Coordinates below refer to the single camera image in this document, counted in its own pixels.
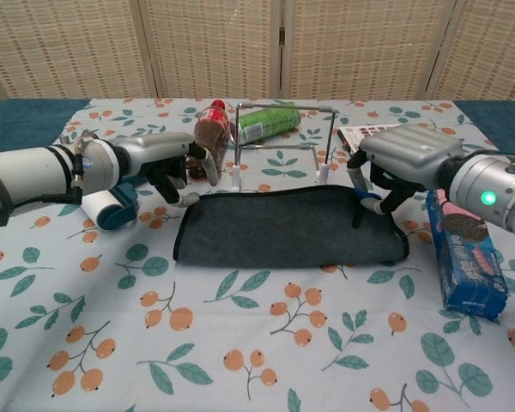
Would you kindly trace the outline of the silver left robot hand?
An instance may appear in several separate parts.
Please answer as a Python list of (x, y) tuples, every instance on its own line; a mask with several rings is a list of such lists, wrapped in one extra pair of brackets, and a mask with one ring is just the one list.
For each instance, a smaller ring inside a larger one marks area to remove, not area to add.
[(164, 132), (145, 136), (115, 137), (111, 140), (118, 157), (119, 176), (143, 176), (175, 207), (186, 208), (198, 202), (199, 196), (183, 196), (186, 186), (185, 160), (191, 157), (202, 163), (209, 184), (218, 183), (215, 159), (211, 152), (196, 143), (186, 132)]

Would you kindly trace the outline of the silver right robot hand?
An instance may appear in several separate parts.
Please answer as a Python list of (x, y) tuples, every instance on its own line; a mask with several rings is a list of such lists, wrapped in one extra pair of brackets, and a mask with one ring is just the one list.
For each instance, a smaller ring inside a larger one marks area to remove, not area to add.
[[(402, 124), (363, 138), (347, 163), (360, 206), (389, 215), (416, 192), (436, 191), (443, 185), (442, 171), (463, 161), (463, 144), (457, 138)], [(389, 194), (380, 199), (367, 191), (361, 171), (370, 164), (369, 179)]]

